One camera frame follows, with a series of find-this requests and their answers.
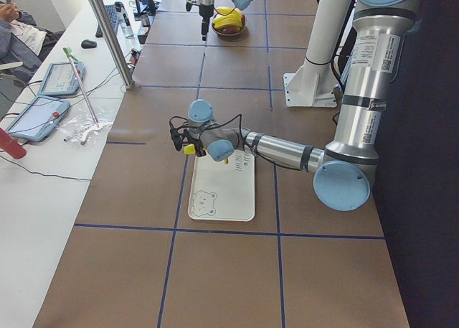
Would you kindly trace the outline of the yellow banana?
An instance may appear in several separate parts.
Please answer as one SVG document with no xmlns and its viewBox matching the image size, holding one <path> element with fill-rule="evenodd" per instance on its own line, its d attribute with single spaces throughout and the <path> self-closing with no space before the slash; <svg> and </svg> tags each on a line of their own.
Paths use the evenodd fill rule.
<svg viewBox="0 0 459 328">
<path fill-rule="evenodd" d="M 195 149 L 199 148 L 198 146 L 195 146 L 193 144 L 189 144 L 189 145 L 186 145 L 184 148 L 183 148 L 183 153 L 186 154 L 186 155 L 195 155 Z"/>
<path fill-rule="evenodd" d="M 216 9 L 212 26 L 215 29 L 224 29 L 228 27 L 237 27 L 242 29 L 245 24 L 245 15 L 238 9 L 228 6 L 220 6 Z"/>
</svg>

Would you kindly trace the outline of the brown wicker basket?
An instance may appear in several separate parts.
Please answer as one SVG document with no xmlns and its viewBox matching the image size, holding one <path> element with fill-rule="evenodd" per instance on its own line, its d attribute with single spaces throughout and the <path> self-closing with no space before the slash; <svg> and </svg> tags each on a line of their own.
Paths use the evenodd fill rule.
<svg viewBox="0 0 459 328">
<path fill-rule="evenodd" d="M 220 36 L 237 36 L 245 29 L 245 25 L 245 15 L 236 10 L 227 15 L 216 14 L 212 20 L 212 30 Z"/>
</svg>

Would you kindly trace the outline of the dark red fruit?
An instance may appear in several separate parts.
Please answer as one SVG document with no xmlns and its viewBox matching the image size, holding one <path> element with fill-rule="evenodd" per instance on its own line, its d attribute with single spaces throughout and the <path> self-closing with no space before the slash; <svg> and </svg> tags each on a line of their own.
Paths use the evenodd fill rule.
<svg viewBox="0 0 459 328">
<path fill-rule="evenodd" d="M 241 29 L 237 26 L 228 26 L 221 30 L 223 34 L 237 34 L 241 31 Z"/>
</svg>

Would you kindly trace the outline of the white bear tray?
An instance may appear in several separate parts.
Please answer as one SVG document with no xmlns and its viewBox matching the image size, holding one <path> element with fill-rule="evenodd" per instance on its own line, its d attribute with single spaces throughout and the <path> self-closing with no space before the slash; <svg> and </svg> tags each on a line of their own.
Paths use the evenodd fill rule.
<svg viewBox="0 0 459 328">
<path fill-rule="evenodd" d="M 236 150 L 224 162 L 194 162 L 187 209 L 194 220 L 248 222 L 255 216 L 255 158 Z"/>
</svg>

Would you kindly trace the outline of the steel measuring cup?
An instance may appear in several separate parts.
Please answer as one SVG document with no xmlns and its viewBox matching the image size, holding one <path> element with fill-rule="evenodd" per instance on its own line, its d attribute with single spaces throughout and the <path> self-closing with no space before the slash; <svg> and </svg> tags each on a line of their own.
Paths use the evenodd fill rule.
<svg viewBox="0 0 459 328">
<path fill-rule="evenodd" d="M 142 14 L 140 15 L 140 21 L 142 27 L 149 27 L 150 26 L 150 20 L 147 14 Z"/>
</svg>

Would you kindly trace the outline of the black keyboard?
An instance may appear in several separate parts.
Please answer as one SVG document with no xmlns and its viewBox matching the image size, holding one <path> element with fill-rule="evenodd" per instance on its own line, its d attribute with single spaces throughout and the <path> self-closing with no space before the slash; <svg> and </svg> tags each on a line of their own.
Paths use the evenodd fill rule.
<svg viewBox="0 0 459 328">
<path fill-rule="evenodd" d="M 104 7 L 105 7 L 106 13 L 108 15 L 108 19 L 109 19 L 110 25 L 111 25 L 114 33 L 117 34 L 117 32 L 118 32 L 118 15 L 117 15 L 117 11 L 115 9 L 115 5 L 114 4 L 110 4 L 110 5 L 105 5 Z M 102 31 L 100 25 L 98 25 L 98 28 L 96 29 L 95 37 L 96 38 L 103 37 L 103 31 Z"/>
</svg>

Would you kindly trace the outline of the clear plastic bag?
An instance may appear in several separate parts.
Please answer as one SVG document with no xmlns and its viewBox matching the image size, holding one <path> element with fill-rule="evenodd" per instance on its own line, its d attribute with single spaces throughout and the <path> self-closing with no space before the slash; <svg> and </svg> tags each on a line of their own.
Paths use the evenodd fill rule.
<svg viewBox="0 0 459 328">
<path fill-rule="evenodd" d="M 85 106 L 74 106 L 72 114 L 64 118 L 57 127 L 63 135 L 63 140 L 81 146 L 94 144 L 97 137 L 112 127 L 115 110 L 111 107 L 96 106 L 94 113 L 98 123 L 94 122 Z"/>
</svg>

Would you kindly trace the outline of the black computer mouse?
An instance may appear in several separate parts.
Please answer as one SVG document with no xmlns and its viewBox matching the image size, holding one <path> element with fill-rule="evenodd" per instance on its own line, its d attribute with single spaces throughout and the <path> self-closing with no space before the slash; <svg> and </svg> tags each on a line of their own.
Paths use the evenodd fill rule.
<svg viewBox="0 0 459 328">
<path fill-rule="evenodd" d="M 80 44 L 81 48 L 83 49 L 93 49 L 96 48 L 97 45 L 97 42 L 91 39 L 84 39 Z"/>
</svg>

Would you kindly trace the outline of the pink stick green clip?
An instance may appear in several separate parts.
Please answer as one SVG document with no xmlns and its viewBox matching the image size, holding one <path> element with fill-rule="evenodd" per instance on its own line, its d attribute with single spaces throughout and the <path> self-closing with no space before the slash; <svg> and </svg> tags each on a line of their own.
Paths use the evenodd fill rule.
<svg viewBox="0 0 459 328">
<path fill-rule="evenodd" d="M 85 91 L 85 87 L 82 83 L 82 79 L 80 77 L 80 73 L 78 72 L 77 68 L 76 68 L 76 65 L 75 65 L 75 62 L 77 61 L 77 59 L 72 55 L 72 50 L 69 48 L 69 47 L 63 47 L 63 52 L 65 53 L 68 61 L 69 61 L 69 64 L 70 64 L 70 67 L 72 68 L 72 71 L 74 72 L 75 74 L 75 78 L 78 82 L 78 85 L 80 87 L 80 90 L 81 90 L 81 93 L 83 94 L 83 98 L 85 99 L 85 102 L 87 104 L 87 107 L 89 109 L 89 112 L 90 112 L 90 115 L 94 121 L 94 124 L 96 126 L 99 126 L 99 121 L 98 121 L 98 118 L 97 116 L 95 115 L 95 111 L 91 105 L 91 102 L 90 102 L 90 99 Z"/>
</svg>

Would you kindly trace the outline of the upper blue teach pendant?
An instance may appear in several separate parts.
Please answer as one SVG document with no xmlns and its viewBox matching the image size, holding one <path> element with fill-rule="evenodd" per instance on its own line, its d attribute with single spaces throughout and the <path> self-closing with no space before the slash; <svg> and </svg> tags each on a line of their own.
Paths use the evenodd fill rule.
<svg viewBox="0 0 459 328">
<path fill-rule="evenodd" d="M 48 96 L 75 94 L 80 85 L 69 62 L 49 65 L 38 93 Z"/>
</svg>

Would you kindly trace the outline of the blue teach pendant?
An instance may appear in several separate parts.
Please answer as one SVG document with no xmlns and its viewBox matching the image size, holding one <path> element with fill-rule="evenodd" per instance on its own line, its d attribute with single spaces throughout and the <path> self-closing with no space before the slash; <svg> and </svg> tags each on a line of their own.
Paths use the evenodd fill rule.
<svg viewBox="0 0 459 328">
<path fill-rule="evenodd" d="M 69 62 L 49 65 L 38 93 L 48 96 L 75 94 L 80 85 Z"/>
<path fill-rule="evenodd" d="M 6 132 L 14 138 L 42 141 L 52 133 L 69 109 L 68 100 L 37 95 L 7 127 Z"/>
</svg>

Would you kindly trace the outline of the lower blue teach pendant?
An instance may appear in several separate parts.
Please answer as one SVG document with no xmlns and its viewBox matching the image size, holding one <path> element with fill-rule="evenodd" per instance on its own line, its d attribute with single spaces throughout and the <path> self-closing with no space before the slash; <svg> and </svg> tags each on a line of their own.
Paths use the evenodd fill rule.
<svg viewBox="0 0 459 328">
<path fill-rule="evenodd" d="M 69 109 L 68 100 L 37 95 L 7 127 L 6 132 L 14 138 L 42 141 L 52 133 Z"/>
</svg>

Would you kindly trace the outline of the red water bottle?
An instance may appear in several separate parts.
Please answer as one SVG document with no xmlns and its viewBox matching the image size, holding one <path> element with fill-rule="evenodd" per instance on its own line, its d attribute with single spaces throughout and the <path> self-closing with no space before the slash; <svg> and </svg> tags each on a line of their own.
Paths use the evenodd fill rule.
<svg viewBox="0 0 459 328">
<path fill-rule="evenodd" d="M 27 154 L 27 150 L 2 128 L 0 130 L 0 147 L 14 159 L 23 158 Z"/>
</svg>

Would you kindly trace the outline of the seated person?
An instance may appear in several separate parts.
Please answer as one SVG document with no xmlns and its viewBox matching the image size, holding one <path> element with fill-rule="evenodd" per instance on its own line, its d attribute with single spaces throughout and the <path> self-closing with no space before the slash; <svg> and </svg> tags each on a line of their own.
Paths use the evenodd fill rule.
<svg viewBox="0 0 459 328">
<path fill-rule="evenodd" d="M 21 62 L 10 73 L 29 82 L 64 34 L 37 25 L 34 17 L 16 4 L 1 2 L 1 64 Z"/>
</svg>

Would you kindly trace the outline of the aluminium frame post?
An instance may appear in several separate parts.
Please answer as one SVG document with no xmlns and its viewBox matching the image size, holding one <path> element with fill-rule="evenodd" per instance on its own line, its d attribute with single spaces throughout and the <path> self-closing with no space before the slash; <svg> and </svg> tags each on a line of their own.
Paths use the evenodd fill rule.
<svg viewBox="0 0 459 328">
<path fill-rule="evenodd" d="M 108 14 L 105 10 L 103 0 L 88 0 L 91 8 L 95 14 L 97 22 L 103 32 L 103 38 L 108 46 L 110 54 L 113 58 L 114 64 L 118 69 L 118 73 L 123 81 L 126 90 L 129 90 L 134 85 L 132 74 L 126 64 L 125 56 L 120 48 L 118 38 L 111 27 Z"/>
</svg>

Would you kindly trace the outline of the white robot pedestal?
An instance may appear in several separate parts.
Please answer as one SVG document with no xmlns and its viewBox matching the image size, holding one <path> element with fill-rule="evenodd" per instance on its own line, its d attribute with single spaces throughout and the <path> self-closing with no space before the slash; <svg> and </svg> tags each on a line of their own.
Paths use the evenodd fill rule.
<svg viewBox="0 0 459 328">
<path fill-rule="evenodd" d="M 336 107 L 337 79 L 331 63 L 352 1 L 319 0 L 304 63 L 295 73 L 283 75 L 288 107 Z"/>
</svg>

